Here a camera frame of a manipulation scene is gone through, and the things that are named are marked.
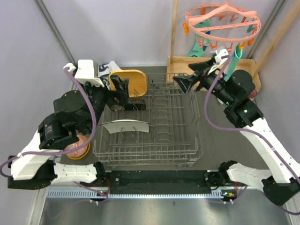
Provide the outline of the yellow woven-pattern plate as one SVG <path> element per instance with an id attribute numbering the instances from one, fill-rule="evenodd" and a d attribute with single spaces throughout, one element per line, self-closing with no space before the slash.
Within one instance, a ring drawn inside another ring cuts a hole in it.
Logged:
<path id="1" fill-rule="evenodd" d="M 140 70 L 115 70 L 109 74 L 109 84 L 111 90 L 116 90 L 111 77 L 117 75 L 120 79 L 129 79 L 128 91 L 130 98 L 142 97 L 147 92 L 146 74 Z"/>

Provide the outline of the black floral square plate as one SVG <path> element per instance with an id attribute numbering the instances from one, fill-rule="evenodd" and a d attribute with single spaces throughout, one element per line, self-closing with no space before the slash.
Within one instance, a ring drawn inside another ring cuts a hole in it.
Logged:
<path id="1" fill-rule="evenodd" d="M 146 102 L 142 98 L 129 98 L 124 105 L 115 104 L 109 107 L 113 112 L 119 111 L 143 111 L 146 110 Z"/>

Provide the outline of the white square plate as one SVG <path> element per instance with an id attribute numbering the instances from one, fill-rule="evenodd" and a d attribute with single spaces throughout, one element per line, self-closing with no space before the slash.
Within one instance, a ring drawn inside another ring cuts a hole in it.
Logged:
<path id="1" fill-rule="evenodd" d="M 140 120 L 113 120 L 110 122 L 102 123 L 109 134 L 121 132 L 145 132 L 150 131 L 149 123 Z"/>

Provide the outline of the pink ceramic mug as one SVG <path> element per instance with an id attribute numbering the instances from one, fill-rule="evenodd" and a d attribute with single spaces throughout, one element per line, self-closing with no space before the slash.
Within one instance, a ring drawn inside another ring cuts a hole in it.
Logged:
<path id="1" fill-rule="evenodd" d="M 249 98 L 250 99 L 254 99 L 255 97 L 257 96 L 257 91 L 256 91 L 256 89 L 254 89 L 250 94 L 249 94 Z"/>

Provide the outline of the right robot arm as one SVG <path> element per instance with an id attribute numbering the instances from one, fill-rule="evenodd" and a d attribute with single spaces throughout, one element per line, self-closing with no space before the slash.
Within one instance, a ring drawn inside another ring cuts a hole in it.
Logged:
<path id="1" fill-rule="evenodd" d="M 205 88 L 225 104 L 224 113 L 232 128 L 239 131 L 254 146 L 267 165 L 266 170 L 244 166 L 236 161 L 222 163 L 219 181 L 223 185 L 243 183 L 262 191 L 275 205 L 282 206 L 300 191 L 300 164 L 287 152 L 271 131 L 262 111 L 249 98 L 255 90 L 252 76 L 245 70 L 236 70 L 226 81 L 223 71 L 213 68 L 210 61 L 189 64 L 191 75 L 172 79 L 184 93 L 197 83 L 196 91 Z"/>

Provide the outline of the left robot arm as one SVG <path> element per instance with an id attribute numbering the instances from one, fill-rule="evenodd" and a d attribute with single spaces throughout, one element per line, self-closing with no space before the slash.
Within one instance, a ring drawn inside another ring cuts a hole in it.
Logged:
<path id="1" fill-rule="evenodd" d="M 105 169 L 100 162 L 64 165 L 50 157 L 68 154 L 67 147 L 79 142 L 79 134 L 85 141 L 74 149 L 89 147 L 105 106 L 128 102 L 129 79 L 112 75 L 110 81 L 114 90 L 109 90 L 105 84 L 79 83 L 77 90 L 68 91 L 54 100 L 54 113 L 40 123 L 32 140 L 19 155 L 8 158 L 9 189 L 36 190 L 58 182 L 77 182 L 91 187 L 106 182 Z"/>

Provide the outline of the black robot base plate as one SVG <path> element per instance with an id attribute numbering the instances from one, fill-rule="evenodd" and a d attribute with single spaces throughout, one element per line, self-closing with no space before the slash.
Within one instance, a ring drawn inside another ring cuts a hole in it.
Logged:
<path id="1" fill-rule="evenodd" d="M 171 195 L 209 194 L 213 187 L 233 183 L 220 172 L 187 171 L 111 171 L 92 183 L 80 182 L 86 187 L 110 187 L 110 194 Z"/>

